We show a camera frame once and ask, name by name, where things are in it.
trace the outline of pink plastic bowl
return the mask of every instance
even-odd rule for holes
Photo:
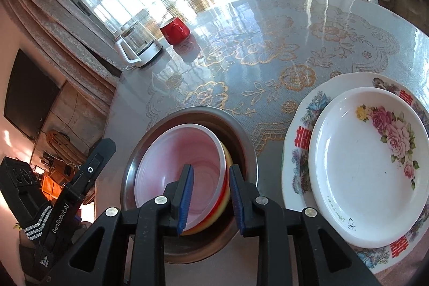
[[[194,189],[185,231],[200,223],[214,208],[226,172],[225,153],[213,132],[197,124],[183,124],[165,131],[147,149],[136,174],[137,207],[162,195],[177,181],[183,165],[194,167]]]

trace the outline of stainless steel bowl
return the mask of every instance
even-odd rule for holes
[[[243,177],[257,184],[258,171],[256,153],[252,142],[241,124],[229,113],[213,107],[189,107],[165,117],[155,124],[139,141],[125,169],[121,187],[121,208],[136,208],[134,181],[143,155],[149,146],[168,129],[186,123],[200,124],[209,128],[220,139],[238,164]],[[185,264],[201,261],[221,250],[237,233],[232,204],[210,227],[200,233],[166,237],[164,258],[167,263]]]

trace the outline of white kettle handle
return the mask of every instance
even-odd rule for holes
[[[125,51],[122,47],[122,43],[124,43],[130,49],[129,50],[130,55],[135,57],[133,60],[130,60],[128,58],[127,54],[125,53]],[[122,56],[122,58],[126,64],[133,65],[133,64],[136,64],[136,63],[142,61],[142,59],[139,58],[139,56],[137,56],[137,54],[133,51],[133,49],[131,49],[131,47],[128,45],[128,43],[126,41],[124,41],[124,39],[122,37],[119,37],[118,41],[114,44],[114,46],[115,46],[117,53]]]

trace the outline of pink rose pattern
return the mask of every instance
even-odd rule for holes
[[[386,112],[384,107],[378,108],[378,110],[372,111],[371,113],[372,124],[377,129],[380,135],[383,134],[383,130],[390,124],[392,120],[392,113]]]
[[[413,160],[413,149],[416,148],[415,134],[411,124],[404,120],[404,113],[401,112],[397,117],[394,112],[386,111],[383,106],[366,107],[365,105],[359,106],[356,113],[363,122],[372,119],[372,125],[381,135],[380,141],[387,143],[392,151],[391,161],[398,161],[398,166],[404,170],[414,190],[416,187],[414,171],[419,168],[419,164],[417,160]]]

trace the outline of electric kettle base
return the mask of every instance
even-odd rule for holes
[[[136,62],[134,65],[137,67],[142,67],[151,61],[162,49],[162,44],[158,40],[154,40],[151,45],[149,45],[144,51],[142,51],[138,56],[141,59],[140,62]]]

